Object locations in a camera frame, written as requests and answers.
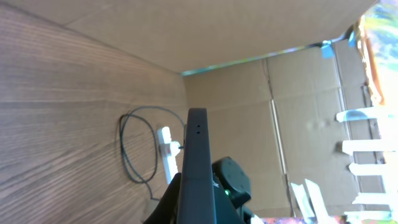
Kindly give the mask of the Samsung Galaxy smartphone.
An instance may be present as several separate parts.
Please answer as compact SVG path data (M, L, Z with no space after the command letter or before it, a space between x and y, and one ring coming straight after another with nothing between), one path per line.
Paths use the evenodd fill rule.
M188 111L177 223L216 223L208 117L204 108Z

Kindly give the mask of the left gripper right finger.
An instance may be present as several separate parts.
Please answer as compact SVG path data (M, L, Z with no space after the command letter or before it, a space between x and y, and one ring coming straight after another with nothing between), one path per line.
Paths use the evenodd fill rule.
M213 174L213 190L217 224L244 224L235 207L225 193L220 180Z

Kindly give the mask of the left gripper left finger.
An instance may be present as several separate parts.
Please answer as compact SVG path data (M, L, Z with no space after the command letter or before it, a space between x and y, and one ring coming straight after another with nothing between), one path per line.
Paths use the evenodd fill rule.
M144 224L176 224L182 174L175 174L158 205Z

